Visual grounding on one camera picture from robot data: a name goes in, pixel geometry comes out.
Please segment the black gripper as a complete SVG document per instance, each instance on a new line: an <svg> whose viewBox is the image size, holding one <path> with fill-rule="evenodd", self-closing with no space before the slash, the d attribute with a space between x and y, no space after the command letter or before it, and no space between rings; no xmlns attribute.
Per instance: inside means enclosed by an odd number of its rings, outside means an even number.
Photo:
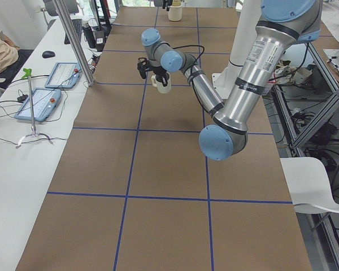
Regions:
<svg viewBox="0 0 339 271"><path fill-rule="evenodd" d="M157 60L149 60L151 70L156 74L155 79L157 82L161 82L163 86L168 86L170 81L170 74L161 66Z"/></svg>

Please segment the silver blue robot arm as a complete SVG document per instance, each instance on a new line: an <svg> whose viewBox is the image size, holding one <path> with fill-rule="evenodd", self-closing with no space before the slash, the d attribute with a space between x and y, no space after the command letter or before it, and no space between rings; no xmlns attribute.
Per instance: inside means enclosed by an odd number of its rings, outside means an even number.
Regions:
<svg viewBox="0 0 339 271"><path fill-rule="evenodd" d="M261 1L255 18L256 39L226 101L211 86L196 58L172 48L155 28L141 34L147 57L138 62L137 69L142 78L146 71L153 71L163 85L169 73L181 71L214 122L199 135L201 151L212 160L227 159L245 148L246 122L284 51L318 38L322 5L322 1Z"/></svg>

